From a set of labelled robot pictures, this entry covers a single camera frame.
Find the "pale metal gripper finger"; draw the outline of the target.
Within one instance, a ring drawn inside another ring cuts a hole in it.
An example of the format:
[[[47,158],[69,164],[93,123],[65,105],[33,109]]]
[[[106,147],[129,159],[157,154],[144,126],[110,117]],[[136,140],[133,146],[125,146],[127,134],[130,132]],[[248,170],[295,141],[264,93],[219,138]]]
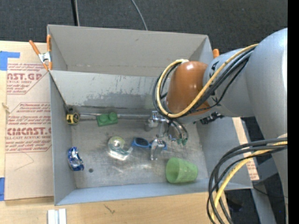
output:
[[[145,131],[150,131],[153,128],[161,129],[164,117],[158,111],[152,111],[149,118],[145,121]]]
[[[150,146],[150,160],[157,160],[163,150],[166,150],[166,142],[161,139],[154,139]]]

